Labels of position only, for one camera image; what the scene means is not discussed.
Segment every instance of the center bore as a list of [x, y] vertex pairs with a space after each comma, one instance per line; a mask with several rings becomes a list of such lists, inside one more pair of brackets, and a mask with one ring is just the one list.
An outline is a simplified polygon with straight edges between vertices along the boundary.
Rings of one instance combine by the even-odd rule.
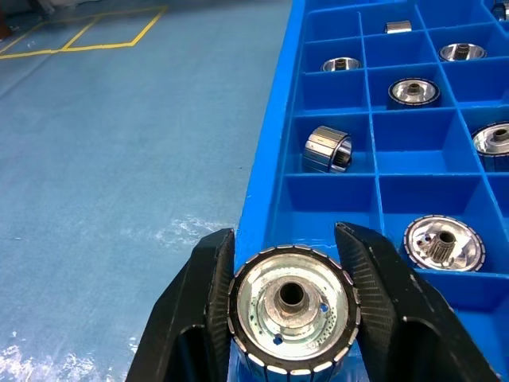
[[505, 141], [509, 138], [509, 130], [508, 129], [498, 129], [493, 133], [493, 139], [497, 142]]
[[408, 94], [417, 95], [421, 92], [421, 85], [413, 83], [408, 85]]

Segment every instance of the small metal cylinder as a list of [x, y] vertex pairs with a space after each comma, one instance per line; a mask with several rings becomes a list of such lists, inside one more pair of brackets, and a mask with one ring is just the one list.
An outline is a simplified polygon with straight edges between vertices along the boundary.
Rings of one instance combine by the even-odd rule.
[[412, 31], [412, 24], [408, 20], [388, 22], [385, 25], [385, 33], [387, 33], [387, 34], [411, 32], [411, 31]]
[[360, 324], [352, 279], [301, 245], [261, 251], [228, 291], [228, 328], [239, 363], [256, 382], [329, 382]]
[[352, 163], [350, 135], [320, 126], [309, 136], [302, 155], [306, 170], [320, 173], [343, 173]]
[[418, 267], [435, 270], [478, 271], [486, 257], [483, 241], [472, 228], [442, 215], [410, 223], [402, 247]]
[[351, 57], [337, 57], [327, 60], [321, 66], [322, 72], [335, 72], [337, 70], [359, 69], [362, 65], [359, 60]]
[[487, 171], [509, 171], [509, 122], [483, 127], [472, 139]]
[[498, 21], [509, 20], [509, 2], [507, 1], [497, 2], [492, 7], [492, 14]]
[[389, 87], [387, 108], [434, 107], [440, 99], [440, 89], [436, 84], [422, 78], [405, 78]]
[[474, 44], [450, 44], [438, 52], [443, 61], [478, 60], [487, 56], [486, 50]]

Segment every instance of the blue floor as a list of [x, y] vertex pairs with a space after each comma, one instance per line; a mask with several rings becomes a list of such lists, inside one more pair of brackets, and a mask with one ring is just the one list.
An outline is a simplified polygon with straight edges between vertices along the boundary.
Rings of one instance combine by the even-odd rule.
[[0, 380], [123, 380], [194, 244], [237, 225], [290, 3], [182, 3], [132, 48], [0, 60]]

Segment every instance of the shiny metal surface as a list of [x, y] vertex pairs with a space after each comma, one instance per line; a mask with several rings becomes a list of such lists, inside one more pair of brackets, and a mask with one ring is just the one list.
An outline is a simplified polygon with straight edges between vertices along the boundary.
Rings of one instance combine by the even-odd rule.
[[387, 34], [411, 32], [411, 31], [412, 31], [412, 24], [408, 20], [388, 22], [385, 25], [385, 33], [387, 33]]
[[492, 14], [498, 21], [509, 20], [509, 2], [497, 2], [492, 7]]
[[[289, 313], [281, 307], [281, 292], [295, 285], [307, 301]], [[258, 264], [243, 280], [238, 313], [244, 331], [260, 350], [299, 361], [336, 343], [346, 326], [348, 304], [340, 280], [323, 263], [284, 254]]]
[[509, 122], [496, 123], [476, 132], [474, 147], [479, 153], [491, 155], [509, 154]]
[[486, 256], [479, 235], [448, 216], [429, 215], [405, 230], [403, 245], [419, 267], [435, 270], [478, 271]]
[[322, 72], [335, 72], [336, 70], [353, 70], [362, 68], [359, 60], [351, 57], [337, 57], [327, 60], [321, 67]]
[[235, 275], [228, 325], [253, 380], [329, 382], [360, 323], [345, 272], [304, 246], [271, 248], [249, 264]]
[[478, 60], [486, 57], [486, 50], [475, 44], [450, 44], [438, 52], [444, 61]]
[[392, 84], [389, 97], [405, 106], [430, 105], [440, 96], [438, 86], [422, 78], [407, 78]]
[[302, 155], [307, 170], [322, 173], [343, 173], [352, 163], [350, 135], [320, 126], [309, 136]]

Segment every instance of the small hole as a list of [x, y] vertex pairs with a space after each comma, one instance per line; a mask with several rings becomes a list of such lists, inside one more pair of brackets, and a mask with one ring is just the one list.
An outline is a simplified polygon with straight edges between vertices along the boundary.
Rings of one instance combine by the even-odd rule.
[[278, 333], [278, 334], [276, 334], [276, 335], [274, 336], [274, 343], [275, 343], [276, 345], [280, 345], [280, 344], [282, 344], [282, 343], [283, 343], [283, 336], [282, 336], [281, 334], [279, 334], [279, 333]]
[[286, 283], [279, 290], [281, 300], [290, 306], [296, 306], [304, 299], [304, 290], [297, 283]]
[[447, 232], [447, 231], [441, 231], [438, 234], [438, 238], [446, 244], [451, 244], [456, 241], [456, 237], [454, 237], [454, 235], [451, 232]]

